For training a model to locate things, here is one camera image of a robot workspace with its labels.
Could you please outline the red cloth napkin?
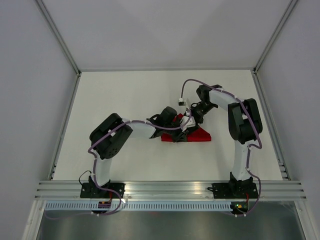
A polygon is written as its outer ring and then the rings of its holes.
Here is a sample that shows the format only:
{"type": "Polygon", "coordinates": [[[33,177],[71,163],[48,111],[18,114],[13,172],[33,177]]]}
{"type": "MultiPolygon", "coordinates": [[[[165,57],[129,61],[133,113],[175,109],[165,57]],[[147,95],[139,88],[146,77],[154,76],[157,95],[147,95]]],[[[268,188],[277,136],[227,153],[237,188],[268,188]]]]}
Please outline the red cloth napkin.
{"type": "MultiPolygon", "coordinates": [[[[182,117],[183,115],[181,113],[177,114],[176,119],[181,119],[182,124],[182,117]]],[[[187,136],[187,142],[210,142],[212,140],[211,135],[202,129],[199,125],[196,125],[195,127],[187,128],[188,130],[188,136],[187,136]]],[[[167,134],[164,134],[161,136],[162,142],[173,142],[171,137],[167,134]]]]}

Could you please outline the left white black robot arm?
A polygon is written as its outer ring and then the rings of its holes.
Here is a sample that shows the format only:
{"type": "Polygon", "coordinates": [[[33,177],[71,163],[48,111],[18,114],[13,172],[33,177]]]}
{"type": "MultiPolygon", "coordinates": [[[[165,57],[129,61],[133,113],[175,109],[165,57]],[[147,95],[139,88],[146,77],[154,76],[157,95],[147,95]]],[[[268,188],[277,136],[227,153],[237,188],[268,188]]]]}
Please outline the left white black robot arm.
{"type": "Polygon", "coordinates": [[[129,138],[154,139],[168,134],[173,140],[178,140],[185,138],[188,128],[195,125],[189,108],[179,117],[175,109],[167,106],[160,114],[145,120],[129,120],[116,113],[111,114],[89,136],[91,146],[87,152],[94,157],[90,175],[94,182],[92,193],[98,198],[108,195],[112,160],[129,138]]]}

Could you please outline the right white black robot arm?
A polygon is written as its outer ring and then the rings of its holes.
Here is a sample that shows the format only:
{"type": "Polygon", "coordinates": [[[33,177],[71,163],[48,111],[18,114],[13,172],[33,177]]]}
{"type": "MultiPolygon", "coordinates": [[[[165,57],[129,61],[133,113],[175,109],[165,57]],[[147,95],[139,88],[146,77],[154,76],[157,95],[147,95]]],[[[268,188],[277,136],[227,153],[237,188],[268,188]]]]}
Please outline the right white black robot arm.
{"type": "Polygon", "coordinates": [[[213,108],[227,112],[228,131],[234,140],[234,162],[225,183],[212,183],[207,189],[214,199],[257,199],[259,192],[250,170],[251,149],[262,148],[259,137],[263,130],[262,120],[255,99],[241,100],[225,91],[220,85],[200,85],[196,93],[200,102],[191,105],[191,114],[197,124],[202,124],[204,116],[213,108]]]}

